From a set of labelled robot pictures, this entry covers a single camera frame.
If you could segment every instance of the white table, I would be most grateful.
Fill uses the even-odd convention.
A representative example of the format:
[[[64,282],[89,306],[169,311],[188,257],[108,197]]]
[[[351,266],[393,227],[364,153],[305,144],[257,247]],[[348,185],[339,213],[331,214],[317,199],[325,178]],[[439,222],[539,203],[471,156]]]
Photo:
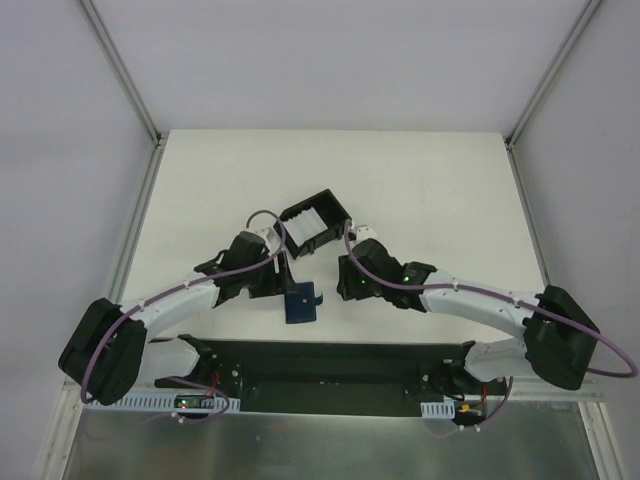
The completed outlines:
[[[513,290],[543,282],[503,140],[498,134],[174,130],[168,138],[124,299],[181,282],[227,248],[255,210],[280,213],[330,188],[401,263],[431,263]],[[256,225],[272,225],[259,217]],[[448,315],[336,293],[341,242],[291,262],[323,292],[318,320],[287,325],[282,296],[246,292],[185,320],[166,337],[368,343],[493,341],[504,334]]]

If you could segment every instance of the gray wall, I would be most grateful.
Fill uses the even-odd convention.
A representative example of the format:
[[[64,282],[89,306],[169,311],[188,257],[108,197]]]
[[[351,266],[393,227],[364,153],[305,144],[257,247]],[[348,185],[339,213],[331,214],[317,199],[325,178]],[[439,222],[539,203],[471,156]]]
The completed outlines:
[[[31,475],[150,152],[74,2],[0,2],[2,479]]]
[[[508,133],[585,0],[96,0],[159,128]]]
[[[609,0],[516,146],[552,281],[640,361],[640,2]],[[599,349],[601,365],[622,369]],[[630,478],[640,381],[609,380]]]

